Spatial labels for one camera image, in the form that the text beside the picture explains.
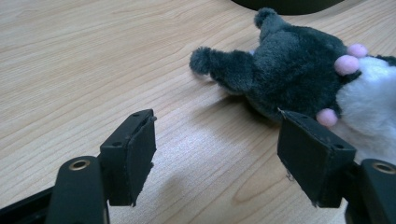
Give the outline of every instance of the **screw hole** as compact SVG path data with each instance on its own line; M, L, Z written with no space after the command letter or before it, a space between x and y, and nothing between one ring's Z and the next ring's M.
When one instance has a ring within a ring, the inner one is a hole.
M373 167L379 171L382 172L384 174L388 174L388 175L396 175L396 169L385 164L385 163L381 163L381 162L375 162L373 163Z
M122 146L122 142L115 142L115 143L111 144L111 146L120 147L120 146Z
M72 171L78 171L78 170L85 169L89 165L90 165L90 161L86 161L86 160L75 161L70 164L69 169Z
M337 148L340 148L340 149L344 149L344 146L341 145L341 144L335 144L334 146L337 147Z

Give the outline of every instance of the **table surface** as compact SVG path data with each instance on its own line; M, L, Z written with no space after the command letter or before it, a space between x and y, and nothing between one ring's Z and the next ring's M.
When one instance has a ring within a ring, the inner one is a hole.
M396 1L284 16L396 55ZM312 206L276 155L279 127L188 67L200 46L258 46L255 11L229 0L0 1L0 207L153 108L157 152L136 207L112 223L343 223Z

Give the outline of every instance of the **black object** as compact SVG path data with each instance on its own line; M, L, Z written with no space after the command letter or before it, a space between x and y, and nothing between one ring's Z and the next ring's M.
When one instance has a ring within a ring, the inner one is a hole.
M271 7L281 15L304 15L319 12L343 0L233 0L233 2L253 10Z
M282 111L277 154L313 205L348 201L347 223L396 223L396 166L356 149L308 116Z
M55 186L0 210L0 223L109 223L110 205L135 205L156 151L152 110L132 114L98 158L61 166Z

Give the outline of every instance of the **stuffed animal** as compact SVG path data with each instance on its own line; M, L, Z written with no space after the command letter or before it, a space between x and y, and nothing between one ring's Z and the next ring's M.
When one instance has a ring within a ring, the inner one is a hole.
M305 114L358 149L356 162L396 164L396 58L372 57L362 45L347 48L335 36L293 26L271 8L254 19L260 45L251 52L198 48L190 68L244 95L265 117L279 110Z

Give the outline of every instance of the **pink toe bead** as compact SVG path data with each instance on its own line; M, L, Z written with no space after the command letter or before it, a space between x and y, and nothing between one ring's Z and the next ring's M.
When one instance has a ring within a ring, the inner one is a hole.
M353 74L359 69L359 60L353 56L343 55L335 61L334 69L340 76Z
M355 56L357 58L362 58L367 56L368 52L369 52L368 49L364 47L363 44L354 44L349 46L349 48L347 48L347 54L351 56Z
M318 112L317 121L323 126L332 127L337 123L338 118L332 109L326 108Z

